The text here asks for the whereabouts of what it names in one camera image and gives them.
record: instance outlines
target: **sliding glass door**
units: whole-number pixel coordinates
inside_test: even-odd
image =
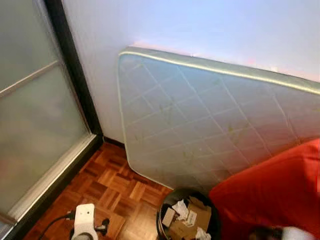
[[[0,1],[2,235],[93,137],[38,4]]]

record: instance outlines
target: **frosted glass door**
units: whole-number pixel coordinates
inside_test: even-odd
[[[2,214],[10,213],[69,149],[91,136],[58,56],[32,0],[0,1]]]

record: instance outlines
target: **white wall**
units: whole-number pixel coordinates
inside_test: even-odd
[[[105,136],[123,142],[116,62],[143,43],[319,81],[319,0],[64,0]]]

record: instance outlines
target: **trash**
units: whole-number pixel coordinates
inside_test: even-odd
[[[175,213],[176,212],[172,208],[168,207],[162,220],[162,224],[169,228],[172,220],[174,219]]]
[[[196,229],[196,240],[211,240],[211,235],[206,233],[201,227],[197,227]]]
[[[172,208],[179,214],[176,218],[177,220],[187,220],[189,210],[184,202],[184,200],[178,201]]]
[[[211,207],[205,206],[202,201],[190,196],[187,209],[189,214],[186,220],[177,220],[170,225],[168,233],[172,240],[191,240],[196,237],[198,228],[203,229],[204,232],[208,230]]]

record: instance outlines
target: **baseboard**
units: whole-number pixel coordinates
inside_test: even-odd
[[[103,136],[103,140],[106,143],[113,144],[113,145],[118,146],[119,148],[125,149],[125,144],[122,143],[122,142],[119,142],[117,140],[111,139],[111,138],[106,137],[106,136]]]
[[[12,231],[4,238],[4,240],[23,239],[30,229],[36,224],[37,220],[45,213],[45,211],[90,159],[90,157],[98,150],[102,143],[103,139],[101,136],[96,136],[73,161],[73,163],[49,187],[45,194],[40,197],[28,213],[14,226]]]

